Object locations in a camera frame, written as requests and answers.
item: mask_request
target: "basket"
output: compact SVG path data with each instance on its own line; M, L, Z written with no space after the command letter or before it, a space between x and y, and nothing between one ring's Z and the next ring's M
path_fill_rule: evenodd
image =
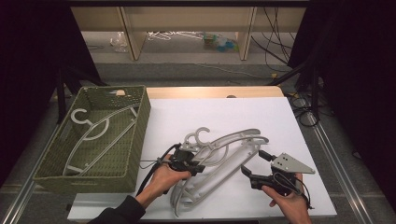
M81 88L33 180L56 193L134 192L150 109L144 86Z

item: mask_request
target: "person's right hand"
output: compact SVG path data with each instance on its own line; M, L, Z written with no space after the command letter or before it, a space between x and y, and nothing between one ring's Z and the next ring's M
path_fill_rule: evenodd
M303 181L302 174L296 174L296 177ZM274 207L277 204L290 223L311 223L311 218L308 215L306 207L306 201L302 196L292 192L290 195L285 197L267 186L262 186L262 190L273 199L270 202L270 207Z

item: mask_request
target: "hand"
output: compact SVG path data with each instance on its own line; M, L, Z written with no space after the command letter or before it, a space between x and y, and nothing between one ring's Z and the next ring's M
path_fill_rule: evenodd
M302 174L296 174L296 177L303 181ZM290 195L285 197L267 186L262 186L262 190L273 199L270 202L270 207L274 207L277 204L290 223L311 223L311 218L308 215L306 207L306 201L302 196L292 192Z
M164 163L157 168L149 184L136 196L136 199L144 208L147 208L156 198L172 188L179 180L189 177L191 177L190 172L174 171L168 164Z

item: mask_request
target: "sleeve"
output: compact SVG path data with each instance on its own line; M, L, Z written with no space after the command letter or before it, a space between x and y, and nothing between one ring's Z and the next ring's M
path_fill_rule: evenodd
M132 196L126 199L117 208L107 208L98 217L91 220L90 224L132 224L145 215L146 210Z

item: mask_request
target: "white table surface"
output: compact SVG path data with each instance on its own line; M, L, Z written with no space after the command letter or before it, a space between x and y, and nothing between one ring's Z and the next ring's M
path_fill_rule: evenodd
M151 111L143 145L141 160L155 160L170 146L182 143L188 133L207 127L210 133L202 133L202 141L213 141L228 133L255 128L269 139L262 149L278 156L282 152L305 163L317 171L305 140L291 111L287 98L227 98L227 99L151 99ZM247 164L253 174L271 174L270 163L253 157ZM140 169L136 190L149 169ZM310 216L335 216L336 212L318 171L304 175L311 204ZM97 217L107 207L117 207L126 193L78 194L68 219L85 222ZM276 206L268 206L271 199L262 191L252 189L249 180L241 172L235 173L201 203L193 208L179 209L174 215L170 193L152 203L142 221L188 221L205 219L261 219L283 217Z

